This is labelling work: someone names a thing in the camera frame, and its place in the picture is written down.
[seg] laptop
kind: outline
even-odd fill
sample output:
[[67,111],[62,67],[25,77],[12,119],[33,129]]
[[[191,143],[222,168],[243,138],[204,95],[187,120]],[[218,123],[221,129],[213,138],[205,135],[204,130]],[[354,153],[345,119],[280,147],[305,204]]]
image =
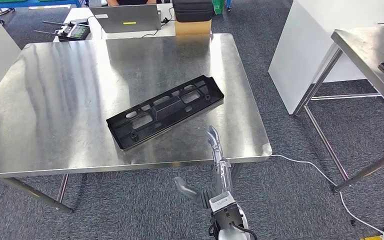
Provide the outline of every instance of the laptop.
[[91,7],[90,11],[107,34],[161,29],[161,12],[155,4]]

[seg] white label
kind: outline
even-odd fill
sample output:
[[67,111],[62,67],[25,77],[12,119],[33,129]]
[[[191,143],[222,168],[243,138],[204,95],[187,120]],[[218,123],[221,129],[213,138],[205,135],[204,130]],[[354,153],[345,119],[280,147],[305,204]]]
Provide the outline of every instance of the white label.
[[107,19],[108,15],[107,14],[97,14],[95,15],[96,19]]
[[235,200],[229,191],[225,191],[209,200],[209,205],[213,213],[233,203],[235,203]]

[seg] robotic hand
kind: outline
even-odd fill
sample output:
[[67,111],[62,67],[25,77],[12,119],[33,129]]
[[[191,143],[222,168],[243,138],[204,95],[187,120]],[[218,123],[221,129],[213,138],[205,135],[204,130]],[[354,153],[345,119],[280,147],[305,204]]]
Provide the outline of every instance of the robotic hand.
[[208,143],[211,145],[214,168],[212,181],[208,187],[197,190],[175,177],[177,189],[205,209],[211,208],[211,226],[208,234],[216,240],[256,240],[254,232],[248,230],[244,211],[232,196],[232,181],[235,181],[242,165],[231,164],[223,157],[219,134],[213,126],[208,127]]

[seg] metal table frame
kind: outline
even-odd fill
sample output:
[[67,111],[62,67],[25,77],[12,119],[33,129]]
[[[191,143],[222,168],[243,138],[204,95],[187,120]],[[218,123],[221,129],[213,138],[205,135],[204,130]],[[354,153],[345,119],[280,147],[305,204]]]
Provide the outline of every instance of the metal table frame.
[[334,50],[336,49],[333,56],[331,57],[330,61],[326,65],[326,67],[323,69],[321,75],[317,79],[314,86],[311,88],[311,90],[308,92],[308,94],[303,97],[303,100],[298,105],[298,107],[295,109],[293,115],[299,117],[300,114],[303,111],[305,111],[307,113],[308,117],[310,118],[312,125],[314,126],[315,130],[317,131],[318,135],[320,136],[324,146],[326,147],[327,151],[329,152],[330,157],[333,159],[336,167],[338,168],[340,174],[342,175],[342,178],[345,180],[343,183],[334,187],[334,190],[339,193],[343,189],[345,189],[346,187],[361,181],[363,178],[373,174],[374,172],[376,172],[377,170],[382,168],[384,166],[384,156],[382,158],[376,160],[374,163],[370,164],[369,166],[365,167],[363,170],[361,170],[355,176],[350,177],[347,174],[344,167],[342,166],[342,164],[341,164],[340,160],[338,159],[337,155],[335,154],[334,150],[332,149],[328,139],[326,138],[326,136],[323,133],[322,129],[320,128],[319,124],[317,123],[316,118],[312,114],[312,112],[309,108],[309,103],[310,103],[310,101],[379,97],[382,95],[380,93],[364,93],[364,94],[347,94],[347,95],[332,95],[332,96],[314,96],[343,53],[343,50],[336,43],[333,43],[333,47],[334,47]]
[[44,202],[56,208],[57,210],[60,210],[63,213],[69,214],[73,212],[73,209],[63,204],[63,198],[64,198],[64,193],[66,191],[68,179],[69,179],[68,174],[62,175],[62,182],[61,182],[61,186],[59,187],[59,192],[58,192],[58,196],[56,197],[56,200],[14,177],[0,178],[0,181],[10,187],[14,187],[16,189],[19,189],[27,193],[31,197],[41,202]]

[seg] stainless steel table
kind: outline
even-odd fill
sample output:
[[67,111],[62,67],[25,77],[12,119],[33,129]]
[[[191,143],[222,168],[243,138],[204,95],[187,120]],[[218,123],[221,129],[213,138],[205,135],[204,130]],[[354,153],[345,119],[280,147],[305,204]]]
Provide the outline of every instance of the stainless steel table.
[[[346,188],[349,185],[355,184],[364,177],[376,172],[384,166],[384,157],[377,160],[375,163],[367,166],[357,175],[349,177],[341,162],[338,160],[334,150],[329,144],[329,141],[323,134],[322,129],[318,125],[315,117],[308,107],[310,101],[331,100],[331,99],[348,99],[348,98],[364,98],[377,97],[384,98],[384,73],[379,70],[378,65],[384,62],[384,26],[356,28],[350,30],[335,30],[331,36],[334,41],[335,53],[332,55],[327,66],[324,68],[317,82],[314,84],[309,93],[303,98],[301,104],[295,110],[294,114],[299,116],[302,110],[308,114],[312,124],[316,128],[330,156],[333,158],[337,168],[339,169],[345,182],[335,187],[337,192]],[[349,94],[335,96],[314,96],[323,81],[334,67],[342,53],[345,53],[349,59],[360,69],[366,76],[367,80],[373,85],[378,93],[369,94]]]
[[[106,119],[200,75],[224,101],[122,151]],[[0,179],[64,212],[67,174],[212,164],[206,129],[232,163],[272,148],[232,35],[28,44],[0,83]],[[64,174],[54,200],[15,177]]]

